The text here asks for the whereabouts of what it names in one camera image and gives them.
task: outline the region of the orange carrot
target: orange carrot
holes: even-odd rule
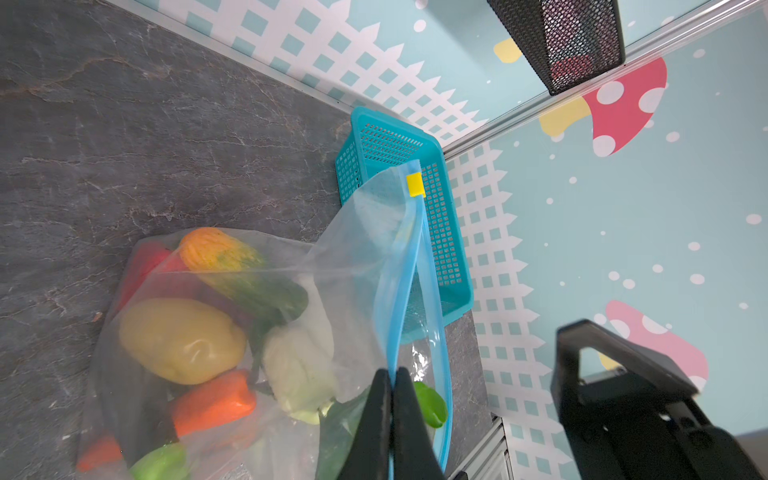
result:
[[[256,408],[256,396],[248,389],[247,379],[247,370],[231,370],[174,400],[170,408],[177,435],[212,429],[250,415]],[[87,472],[121,458],[118,442],[106,435],[85,450],[77,468]]]

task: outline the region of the teal plastic basket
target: teal plastic basket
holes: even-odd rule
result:
[[[356,108],[352,112],[352,132],[336,158],[339,195],[344,204],[360,185],[380,171],[415,159],[422,167],[429,236],[442,315],[448,325],[472,308],[473,294],[451,184],[438,141],[396,118]]]

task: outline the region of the plastic bag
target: plastic bag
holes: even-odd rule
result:
[[[397,366],[417,261],[432,261],[418,171],[366,182],[314,245],[217,228],[139,242],[93,355],[79,476],[207,480],[244,462],[259,479],[335,479],[375,371]]]

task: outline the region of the gray marble countertop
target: gray marble countertop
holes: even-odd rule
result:
[[[100,318],[143,237],[314,241],[339,209],[349,117],[101,2],[0,15],[0,472],[74,478]],[[491,424],[472,318],[446,329],[448,470]]]

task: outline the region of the wallpaper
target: wallpaper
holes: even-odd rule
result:
[[[516,478],[578,478],[549,393],[577,319],[669,355],[714,425],[768,427],[767,46],[768,7],[449,159]]]
[[[446,146],[545,92],[485,0],[137,0]],[[629,44],[703,0],[619,0]]]

